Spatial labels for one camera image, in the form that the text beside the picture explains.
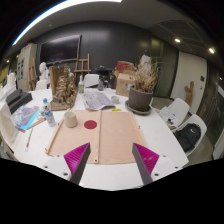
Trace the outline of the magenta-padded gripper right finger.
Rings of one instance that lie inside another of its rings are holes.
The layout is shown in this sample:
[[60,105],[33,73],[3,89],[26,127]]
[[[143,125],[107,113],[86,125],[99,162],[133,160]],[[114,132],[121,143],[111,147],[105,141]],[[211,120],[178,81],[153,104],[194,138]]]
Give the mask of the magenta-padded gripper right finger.
[[132,153],[143,185],[150,184],[182,169],[167,155],[159,155],[137,143],[133,144]]

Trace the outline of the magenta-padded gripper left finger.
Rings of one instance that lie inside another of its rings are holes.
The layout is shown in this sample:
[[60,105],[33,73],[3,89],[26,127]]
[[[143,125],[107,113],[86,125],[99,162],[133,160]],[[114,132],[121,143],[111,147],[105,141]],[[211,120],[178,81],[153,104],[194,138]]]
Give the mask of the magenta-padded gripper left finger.
[[70,152],[52,157],[42,168],[76,185],[80,183],[91,149],[90,144],[81,145]]

